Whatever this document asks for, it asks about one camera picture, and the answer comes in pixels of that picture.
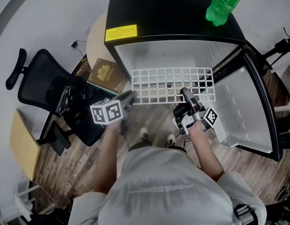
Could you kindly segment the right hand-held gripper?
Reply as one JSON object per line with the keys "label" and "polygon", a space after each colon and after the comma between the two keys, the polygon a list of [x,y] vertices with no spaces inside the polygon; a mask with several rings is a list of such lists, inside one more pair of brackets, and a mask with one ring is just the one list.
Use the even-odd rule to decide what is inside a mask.
{"label": "right hand-held gripper", "polygon": [[196,121],[201,121],[204,131],[212,129],[218,118],[212,107],[206,109],[202,106],[189,88],[182,88],[181,94],[187,103],[181,103],[172,110],[172,123],[180,134],[188,135],[188,129],[193,127]]}

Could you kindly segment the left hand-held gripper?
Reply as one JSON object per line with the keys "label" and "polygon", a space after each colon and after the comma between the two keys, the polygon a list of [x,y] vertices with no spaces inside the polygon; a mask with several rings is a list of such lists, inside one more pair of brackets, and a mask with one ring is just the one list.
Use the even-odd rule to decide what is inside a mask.
{"label": "left hand-held gripper", "polygon": [[128,90],[116,96],[116,100],[99,101],[90,105],[92,118],[95,124],[109,125],[124,119],[128,109],[137,98],[136,90]]}

